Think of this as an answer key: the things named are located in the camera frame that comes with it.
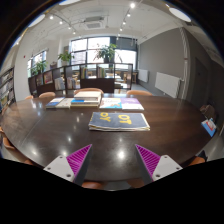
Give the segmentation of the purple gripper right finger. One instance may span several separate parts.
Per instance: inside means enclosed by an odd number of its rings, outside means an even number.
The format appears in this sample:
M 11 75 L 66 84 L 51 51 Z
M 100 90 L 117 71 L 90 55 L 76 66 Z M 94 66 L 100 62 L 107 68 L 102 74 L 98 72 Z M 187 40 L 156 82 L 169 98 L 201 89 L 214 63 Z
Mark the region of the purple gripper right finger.
M 159 156 L 138 144 L 136 144 L 135 147 L 137 151 L 137 161 L 145 185 L 182 169 L 182 167 L 168 155 Z

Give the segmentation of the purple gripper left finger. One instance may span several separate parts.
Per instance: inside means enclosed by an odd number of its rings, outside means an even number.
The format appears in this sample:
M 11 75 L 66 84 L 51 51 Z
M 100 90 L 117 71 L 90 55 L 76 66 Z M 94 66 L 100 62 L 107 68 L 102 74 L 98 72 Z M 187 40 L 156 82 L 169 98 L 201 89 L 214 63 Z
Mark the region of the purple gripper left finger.
M 84 182 L 91 153 L 92 145 L 89 144 L 67 157 L 59 155 L 44 170 L 81 186 Z

